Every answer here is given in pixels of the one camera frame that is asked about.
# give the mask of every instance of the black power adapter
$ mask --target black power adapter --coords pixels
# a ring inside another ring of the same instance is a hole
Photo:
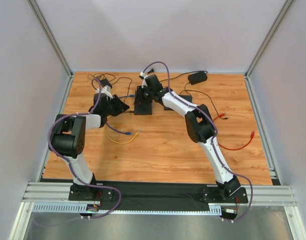
[[[204,71],[198,71],[194,74],[189,75],[188,80],[191,83],[191,85],[199,84],[200,82],[207,80],[207,75]]]

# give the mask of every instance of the red cable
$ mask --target red cable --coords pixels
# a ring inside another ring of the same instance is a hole
[[[215,121],[215,120],[218,119],[219,117],[221,118],[221,117],[223,117],[223,116],[225,116],[225,113],[223,113],[223,114],[217,116],[216,118],[213,119],[213,121]],[[224,148],[224,149],[226,149],[226,150],[237,151],[237,150],[241,150],[241,149],[245,148],[247,145],[249,145],[249,144],[251,143],[251,141],[253,140],[254,136],[255,136],[255,132],[252,131],[252,133],[251,133],[251,138],[250,138],[250,140],[248,141],[248,143],[245,144],[244,146],[241,146],[241,147],[236,148],[236,149],[235,149],[235,148],[233,148],[233,149],[230,148],[230,149],[229,149],[228,147],[225,147],[225,146],[223,146],[223,145],[221,145],[221,144],[218,144],[218,145],[220,145],[222,148]]]

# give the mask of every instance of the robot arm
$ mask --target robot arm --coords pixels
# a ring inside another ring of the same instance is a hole
[[[59,122],[53,128],[51,134],[54,149],[69,159],[70,163],[66,162],[69,165],[69,169],[73,170],[81,181],[88,184],[93,184],[96,180],[93,173],[89,170],[83,154],[85,132],[93,128],[103,127],[109,115],[117,116],[129,108],[116,95],[112,96],[110,94],[109,86],[103,87],[100,96],[97,91],[94,95],[94,104],[98,97],[101,98],[100,102],[92,114],[68,117]],[[64,114],[57,115],[56,120],[62,116]],[[74,177],[73,181],[75,185],[83,185],[76,177]]]
[[[173,95],[175,95],[178,98],[180,98],[180,96],[177,95],[175,92],[173,92]],[[183,99],[183,101],[186,102],[187,104],[184,104],[184,103],[180,102],[175,97],[173,97],[169,92],[166,93],[162,97],[162,102],[163,102],[164,106],[173,109],[178,114],[180,114],[182,117],[185,117],[185,115],[187,115],[188,113],[193,112],[195,110],[194,108],[189,107],[189,106],[191,105],[191,106],[196,106],[197,107],[197,105],[193,104],[193,103],[190,103],[190,102],[188,102],[188,101],[186,101],[184,99]],[[229,168],[227,163],[226,163],[226,161],[225,161],[225,158],[224,158],[224,156],[223,156],[223,154],[222,154],[222,152],[220,150],[220,148],[218,147],[217,138],[216,137],[214,138],[213,142],[214,142],[214,144],[216,146],[216,151],[218,152],[222,162],[225,164],[225,166],[227,168]],[[210,161],[210,163],[212,165],[212,168],[213,168],[214,173],[215,173],[216,181],[221,183],[221,184],[224,184],[225,182],[229,182],[233,178],[233,175],[231,173],[227,172],[221,166],[221,164],[219,163],[219,161],[218,161],[218,159],[217,159],[217,157],[215,155],[215,152],[212,150],[213,147],[211,146],[210,138],[206,140],[206,143],[203,143],[203,142],[199,141],[198,144],[201,146],[201,148],[203,149],[203,151],[207,155],[207,158],[208,158],[208,160]]]
[[[145,76],[143,82],[142,90],[138,91],[142,96],[137,99],[144,99],[145,101],[154,100],[165,107],[173,109],[185,118],[189,137],[193,142],[201,146],[212,165],[219,194],[223,199],[232,196],[241,187],[238,178],[226,170],[230,170],[230,168],[218,146],[215,129],[212,124],[203,114],[194,108],[198,107],[203,110],[211,119],[207,106],[203,104],[197,106],[190,103],[177,95],[173,90],[170,93],[167,87],[163,88],[156,75]]]

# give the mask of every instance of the yellow cable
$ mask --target yellow cable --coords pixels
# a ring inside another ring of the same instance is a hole
[[[105,133],[106,137],[107,137],[110,141],[112,141],[112,142],[114,142],[114,143],[116,143],[116,144],[128,144],[128,143],[130,143],[132,140],[134,140],[134,139],[139,135],[140,131],[138,131],[137,133],[135,133],[132,139],[130,139],[129,141],[123,142],[123,143],[122,143],[122,142],[119,142],[119,141],[115,141],[115,140],[111,139],[110,136],[108,136],[107,131],[106,131],[106,125],[104,126],[104,133]]]

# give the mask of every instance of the wooden floor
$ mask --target wooden floor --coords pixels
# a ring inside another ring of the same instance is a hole
[[[94,90],[88,74],[95,72],[78,72],[66,103],[64,113],[87,112],[92,106]],[[112,73],[119,77],[130,77],[133,82],[130,94],[141,84],[138,73]],[[157,74],[165,79],[166,74]],[[124,96],[127,93],[129,79],[120,79],[113,85],[112,94]],[[171,80],[171,87],[178,94],[187,83],[184,75]],[[209,74],[208,80],[191,86],[209,94],[219,113],[226,113],[228,120],[218,119],[218,141],[230,148],[237,148],[250,139],[255,131],[251,144],[238,151],[221,149],[226,161],[233,171],[249,177],[255,185],[271,185],[267,162],[256,127],[254,114],[242,75]],[[212,117],[216,117],[210,99],[203,94],[192,92],[195,104],[206,104]],[[134,98],[126,99],[133,108]],[[133,115],[123,113],[110,117],[111,126],[121,131],[141,133],[131,143],[116,144],[104,134],[103,128],[86,133],[84,154],[90,170],[97,180],[141,181],[168,183],[215,183],[214,173],[206,155],[198,144],[193,143],[187,135],[184,119],[174,111],[164,111],[163,106],[153,103],[153,115]],[[111,138],[120,142],[131,136],[122,135],[107,129]],[[71,179],[72,176],[63,160],[51,153],[46,165],[44,178]]]

